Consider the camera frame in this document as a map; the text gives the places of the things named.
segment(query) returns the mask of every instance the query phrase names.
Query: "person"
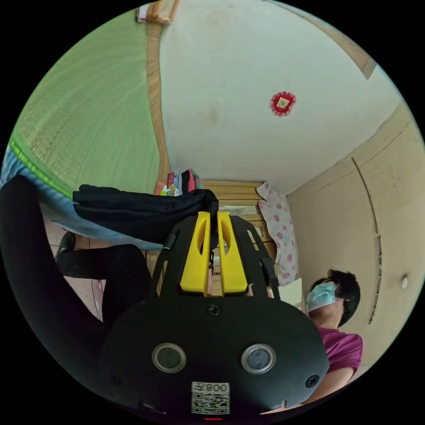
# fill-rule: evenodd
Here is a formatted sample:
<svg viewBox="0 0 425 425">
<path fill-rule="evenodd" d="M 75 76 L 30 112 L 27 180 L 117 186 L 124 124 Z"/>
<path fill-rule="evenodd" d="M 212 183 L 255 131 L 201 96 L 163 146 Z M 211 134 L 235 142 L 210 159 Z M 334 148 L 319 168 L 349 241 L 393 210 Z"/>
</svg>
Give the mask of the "person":
<svg viewBox="0 0 425 425">
<path fill-rule="evenodd" d="M 37 187 L 21 175 L 0 190 L 0 247 L 13 294 L 52 357 L 86 388 L 113 400 L 99 372 L 99 355 L 115 320 L 149 294 L 146 260 L 135 245 L 75 251 L 72 233 L 63 237 L 54 259 L 39 202 Z M 106 279 L 103 322 L 64 275 Z"/>
<path fill-rule="evenodd" d="M 312 396 L 299 405 L 265 413 L 293 409 L 326 397 L 343 388 L 358 370 L 363 356 L 360 335 L 339 330 L 346 324 L 360 302 L 360 286 L 354 274 L 329 270 L 326 278 L 317 280 L 305 300 L 306 313 L 316 325 L 326 348 L 329 369 Z"/>
</svg>

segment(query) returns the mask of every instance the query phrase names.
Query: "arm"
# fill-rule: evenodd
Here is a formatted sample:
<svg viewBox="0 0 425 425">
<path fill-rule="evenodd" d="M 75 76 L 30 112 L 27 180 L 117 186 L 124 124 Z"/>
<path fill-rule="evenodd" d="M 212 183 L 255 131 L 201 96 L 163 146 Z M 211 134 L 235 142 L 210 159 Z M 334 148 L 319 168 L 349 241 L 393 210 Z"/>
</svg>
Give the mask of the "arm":
<svg viewBox="0 0 425 425">
<path fill-rule="evenodd" d="M 326 374 L 322 382 L 316 388 L 316 391 L 314 391 L 310 398 L 308 398 L 304 402 L 291 407 L 285 407 L 285 402 L 283 402 L 283 406 L 279 409 L 269 410 L 268 412 L 264 412 L 262 414 L 283 412 L 285 410 L 304 406 L 306 404 L 315 402 L 316 400 L 319 400 L 323 397 L 326 397 L 327 395 L 330 395 L 347 385 L 348 381 L 353 377 L 354 372 L 355 370 L 352 367 L 345 367 L 334 372 L 329 372 Z"/>
</svg>

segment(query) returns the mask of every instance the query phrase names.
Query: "face mask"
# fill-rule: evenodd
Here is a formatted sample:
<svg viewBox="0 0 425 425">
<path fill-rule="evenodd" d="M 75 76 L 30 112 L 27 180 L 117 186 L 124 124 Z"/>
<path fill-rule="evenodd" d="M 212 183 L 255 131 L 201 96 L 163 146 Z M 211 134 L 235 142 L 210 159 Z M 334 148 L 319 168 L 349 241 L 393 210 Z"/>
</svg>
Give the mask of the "face mask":
<svg viewBox="0 0 425 425">
<path fill-rule="evenodd" d="M 333 304 L 336 300 L 335 290 L 337 286 L 334 282 L 321 283 L 313 288 L 305 300 L 306 310 L 309 313 L 312 310 L 319 309 L 325 305 Z"/>
</svg>

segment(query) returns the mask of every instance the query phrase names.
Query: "folded clothes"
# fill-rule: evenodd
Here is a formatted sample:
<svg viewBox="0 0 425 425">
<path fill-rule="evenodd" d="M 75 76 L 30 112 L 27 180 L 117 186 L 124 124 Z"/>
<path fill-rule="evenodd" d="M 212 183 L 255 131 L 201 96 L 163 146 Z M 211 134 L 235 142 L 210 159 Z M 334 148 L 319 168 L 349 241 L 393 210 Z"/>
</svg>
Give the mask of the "folded clothes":
<svg viewBox="0 0 425 425">
<path fill-rule="evenodd" d="M 174 183 L 174 173 L 168 173 L 167 187 L 170 187 Z"/>
<path fill-rule="evenodd" d="M 192 190 L 195 190 L 195 179 L 193 178 L 192 170 L 188 169 L 189 171 L 189 183 L 187 190 L 188 192 L 192 192 Z"/>
<path fill-rule="evenodd" d="M 115 188 L 81 185 L 73 192 L 79 217 L 139 240 L 163 245 L 173 227 L 200 211 L 211 216 L 210 250 L 218 245 L 218 199 L 210 190 L 197 189 L 185 196 L 159 197 Z"/>
<path fill-rule="evenodd" d="M 136 21 L 137 22 L 146 22 L 147 9 L 150 3 L 144 4 L 136 9 Z"/>
<path fill-rule="evenodd" d="M 179 195 L 182 195 L 183 194 L 183 191 L 182 191 L 182 176 L 181 176 L 181 174 L 179 174 L 178 180 L 177 180 L 177 191 L 178 191 L 178 194 Z"/>
<path fill-rule="evenodd" d="M 180 174 L 174 173 L 174 196 L 179 196 L 181 193 L 178 191 L 178 182 L 180 180 Z"/>
<path fill-rule="evenodd" d="M 192 172 L 193 178 L 195 179 L 196 189 L 203 189 L 204 183 L 201 178 L 192 169 L 190 171 Z"/>
<path fill-rule="evenodd" d="M 183 195 L 189 192 L 189 171 L 182 173 L 182 192 Z"/>
</svg>

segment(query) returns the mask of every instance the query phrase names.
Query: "black pants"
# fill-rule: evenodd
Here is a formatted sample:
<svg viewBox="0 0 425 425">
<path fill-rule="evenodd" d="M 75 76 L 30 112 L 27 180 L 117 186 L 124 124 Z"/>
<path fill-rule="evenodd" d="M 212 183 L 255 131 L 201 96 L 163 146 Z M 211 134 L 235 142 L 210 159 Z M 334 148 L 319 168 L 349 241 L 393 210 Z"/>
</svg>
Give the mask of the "black pants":
<svg viewBox="0 0 425 425">
<path fill-rule="evenodd" d="M 0 249 L 16 302 L 38 340 L 77 381 L 113 400 L 99 371 L 99 354 L 110 324 L 147 294 L 151 277 L 141 251 L 123 246 L 64 253 L 59 270 L 37 189 L 23 176 L 0 189 Z M 89 312 L 63 273 L 107 279 L 105 323 Z"/>
<path fill-rule="evenodd" d="M 106 325 L 112 325 L 128 308 L 147 298 L 151 274 L 135 245 L 65 251 L 56 261 L 64 276 L 106 279 L 102 301 Z"/>
</svg>

